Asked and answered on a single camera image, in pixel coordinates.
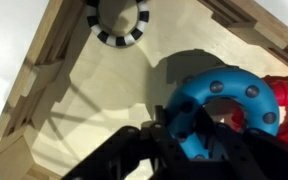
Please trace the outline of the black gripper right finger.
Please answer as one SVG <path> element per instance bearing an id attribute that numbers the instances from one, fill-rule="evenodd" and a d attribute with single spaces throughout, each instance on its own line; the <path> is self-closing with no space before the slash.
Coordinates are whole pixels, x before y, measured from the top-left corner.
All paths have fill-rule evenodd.
<path id="1" fill-rule="evenodd" d="M 194 115 L 195 132 L 209 160 L 194 160 L 200 180 L 288 180 L 288 143 L 262 130 L 237 133 L 215 123 L 200 108 Z"/>

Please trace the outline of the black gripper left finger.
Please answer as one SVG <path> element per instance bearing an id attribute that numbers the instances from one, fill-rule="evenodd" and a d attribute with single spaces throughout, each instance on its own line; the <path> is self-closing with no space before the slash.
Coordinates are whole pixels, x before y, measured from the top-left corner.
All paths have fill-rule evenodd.
<path id="1" fill-rule="evenodd" d="M 187 177 L 190 161 L 181 145 L 193 129 L 193 108 L 157 106 L 156 113 L 156 120 L 144 122 L 140 129 L 118 129 L 61 180 L 125 180 L 142 160 L 151 163 L 150 180 Z"/>

